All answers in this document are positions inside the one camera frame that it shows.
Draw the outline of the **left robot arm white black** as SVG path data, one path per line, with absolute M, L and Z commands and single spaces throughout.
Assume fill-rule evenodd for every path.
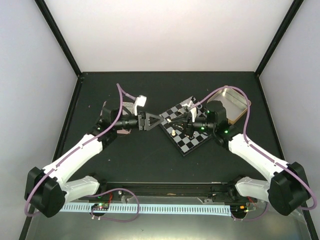
M 108 188 L 95 175 L 70 181 L 71 176 L 91 158 L 106 149 L 119 130 L 149 131 L 163 122 L 163 117 L 145 111 L 131 113 L 126 107 L 103 107 L 99 118 L 82 139 L 60 158 L 43 167 L 32 168 L 27 174 L 24 198 L 25 213 L 33 206 L 50 218 L 65 204 L 86 196 L 103 199 Z

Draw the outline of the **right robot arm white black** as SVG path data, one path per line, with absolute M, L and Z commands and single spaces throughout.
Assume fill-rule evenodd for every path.
M 195 131 L 210 135 L 219 146 L 245 160 L 264 177 L 264 180 L 239 179 L 227 189 L 230 200 L 238 202 L 243 197 L 263 200 L 279 214 L 288 216 L 312 197 L 302 165 L 279 159 L 229 124 L 227 111 L 220 101 L 208 102 L 205 111 L 205 117 L 198 117 L 196 110 L 185 105 L 168 123 L 188 137 Z

